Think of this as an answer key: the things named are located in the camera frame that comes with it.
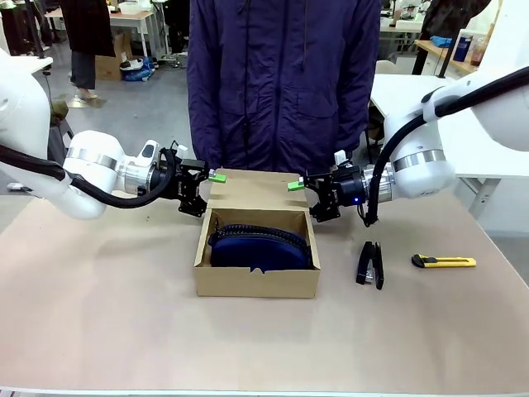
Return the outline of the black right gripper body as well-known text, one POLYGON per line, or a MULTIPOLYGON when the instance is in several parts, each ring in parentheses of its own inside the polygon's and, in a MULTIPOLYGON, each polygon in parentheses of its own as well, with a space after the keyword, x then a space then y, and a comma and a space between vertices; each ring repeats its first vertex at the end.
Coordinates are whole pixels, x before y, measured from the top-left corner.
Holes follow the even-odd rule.
POLYGON ((331 173, 331 187, 339 206, 349 207, 365 202, 363 175, 358 165, 342 165, 331 173))

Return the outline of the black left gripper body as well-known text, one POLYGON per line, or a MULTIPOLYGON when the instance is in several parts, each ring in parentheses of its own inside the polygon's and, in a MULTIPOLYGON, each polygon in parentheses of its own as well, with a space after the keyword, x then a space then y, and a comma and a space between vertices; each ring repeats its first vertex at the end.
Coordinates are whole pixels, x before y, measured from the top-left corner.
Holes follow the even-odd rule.
MULTIPOLYGON (((183 200, 183 195, 179 192, 179 178, 182 174, 180 165, 182 159, 175 160, 175 171, 170 179, 169 184, 164 188, 164 190, 158 195, 158 199, 168 199, 168 200, 183 200)), ((156 188, 164 179, 167 174, 167 161, 158 160, 155 165, 155 170, 153 171, 153 188, 156 188)))

